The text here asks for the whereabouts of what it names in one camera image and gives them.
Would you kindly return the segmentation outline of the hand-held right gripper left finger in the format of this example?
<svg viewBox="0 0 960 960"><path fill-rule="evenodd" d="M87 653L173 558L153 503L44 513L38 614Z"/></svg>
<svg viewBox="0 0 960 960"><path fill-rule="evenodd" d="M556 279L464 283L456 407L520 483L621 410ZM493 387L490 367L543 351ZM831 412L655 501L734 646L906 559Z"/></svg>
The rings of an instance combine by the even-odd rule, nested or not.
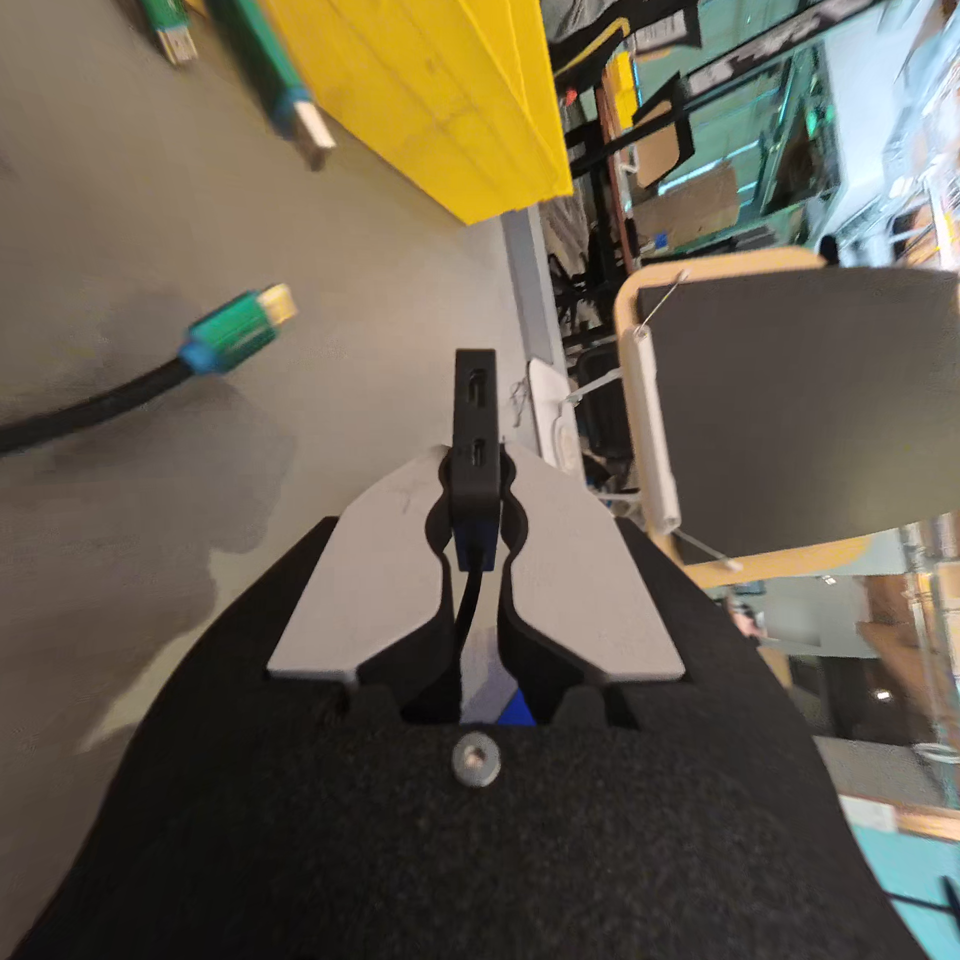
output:
<svg viewBox="0 0 960 960"><path fill-rule="evenodd" d="M449 534L428 538L450 448L432 446L361 493L337 519L267 663L271 676L344 685L428 685L404 676L402 643L450 598Z"/></svg>

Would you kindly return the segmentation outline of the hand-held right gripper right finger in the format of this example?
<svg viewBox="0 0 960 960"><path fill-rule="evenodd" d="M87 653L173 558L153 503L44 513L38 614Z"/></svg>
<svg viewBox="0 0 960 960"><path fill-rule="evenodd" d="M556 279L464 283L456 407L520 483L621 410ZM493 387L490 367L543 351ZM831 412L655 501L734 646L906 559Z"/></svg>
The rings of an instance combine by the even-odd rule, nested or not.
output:
<svg viewBox="0 0 960 960"><path fill-rule="evenodd" d="M501 538L519 626L605 683L674 682L686 669L615 518L578 479L503 449Z"/></svg>

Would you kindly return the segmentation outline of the braided black cable green plugs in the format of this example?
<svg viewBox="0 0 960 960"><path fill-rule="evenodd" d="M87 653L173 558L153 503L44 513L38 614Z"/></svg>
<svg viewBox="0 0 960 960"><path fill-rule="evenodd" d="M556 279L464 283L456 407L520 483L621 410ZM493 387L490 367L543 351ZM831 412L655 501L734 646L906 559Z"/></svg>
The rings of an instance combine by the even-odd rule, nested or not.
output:
<svg viewBox="0 0 960 960"><path fill-rule="evenodd" d="M174 67L188 66L198 58L182 1L138 1L150 32L166 60Z"/></svg>
<svg viewBox="0 0 960 960"><path fill-rule="evenodd" d="M280 33L260 4L205 1L203 6L270 125L294 145L311 171L321 171L336 142Z"/></svg>
<svg viewBox="0 0 960 960"><path fill-rule="evenodd" d="M246 291L193 322L174 357L124 384L73 405L35 414L1 429L3 457L102 426L194 378L223 377L278 339L298 313L290 287Z"/></svg>

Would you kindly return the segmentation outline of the yellow plastic bin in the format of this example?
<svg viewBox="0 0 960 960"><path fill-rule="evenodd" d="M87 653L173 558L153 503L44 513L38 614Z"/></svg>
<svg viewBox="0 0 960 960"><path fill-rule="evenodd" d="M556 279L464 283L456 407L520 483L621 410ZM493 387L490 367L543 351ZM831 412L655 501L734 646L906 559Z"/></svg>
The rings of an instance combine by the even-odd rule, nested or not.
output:
<svg viewBox="0 0 960 960"><path fill-rule="evenodd" d="M267 1L318 106L465 225L573 193L536 1Z"/></svg>

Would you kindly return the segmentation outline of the white clip bar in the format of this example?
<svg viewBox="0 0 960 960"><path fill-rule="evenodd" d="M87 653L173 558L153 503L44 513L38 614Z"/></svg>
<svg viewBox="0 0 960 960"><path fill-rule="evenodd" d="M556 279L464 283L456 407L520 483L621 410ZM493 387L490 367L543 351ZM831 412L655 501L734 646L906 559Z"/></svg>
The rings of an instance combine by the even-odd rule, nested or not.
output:
<svg viewBox="0 0 960 960"><path fill-rule="evenodd" d="M681 525L681 509L666 439L651 328L642 324L623 333L618 354L640 509L649 531L669 536Z"/></svg>

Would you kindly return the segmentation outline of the black board wooden rim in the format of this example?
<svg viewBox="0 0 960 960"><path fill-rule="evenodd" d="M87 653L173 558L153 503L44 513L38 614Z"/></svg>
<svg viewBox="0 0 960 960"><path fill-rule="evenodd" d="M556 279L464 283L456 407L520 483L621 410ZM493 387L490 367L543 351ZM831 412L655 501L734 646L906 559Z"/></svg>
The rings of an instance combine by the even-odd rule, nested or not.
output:
<svg viewBox="0 0 960 960"><path fill-rule="evenodd" d="M621 364L649 346L678 555L751 558L958 511L958 274L825 266L781 247L636 271L614 302Z"/></svg>

